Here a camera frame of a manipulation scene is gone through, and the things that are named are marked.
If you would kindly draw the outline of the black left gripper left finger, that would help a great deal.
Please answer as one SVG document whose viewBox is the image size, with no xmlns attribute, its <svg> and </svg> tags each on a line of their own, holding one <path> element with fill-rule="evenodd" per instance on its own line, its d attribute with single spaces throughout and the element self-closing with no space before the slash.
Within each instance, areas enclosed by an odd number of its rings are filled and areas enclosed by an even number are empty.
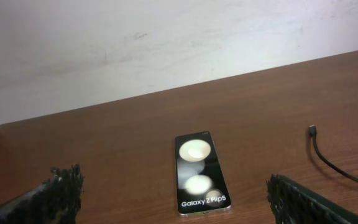
<svg viewBox="0 0 358 224">
<path fill-rule="evenodd" d="M 0 224 L 75 224 L 84 176 L 80 166 L 51 168 L 53 177 L 0 205 Z"/>
</svg>

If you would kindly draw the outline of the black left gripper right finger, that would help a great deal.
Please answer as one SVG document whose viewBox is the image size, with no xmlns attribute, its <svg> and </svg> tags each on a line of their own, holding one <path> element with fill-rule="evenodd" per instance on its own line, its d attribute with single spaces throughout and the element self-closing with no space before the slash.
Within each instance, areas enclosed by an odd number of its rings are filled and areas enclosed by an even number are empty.
<svg viewBox="0 0 358 224">
<path fill-rule="evenodd" d="M 284 175 L 267 181 L 268 202 L 276 223 L 358 224 L 358 215 Z"/>
</svg>

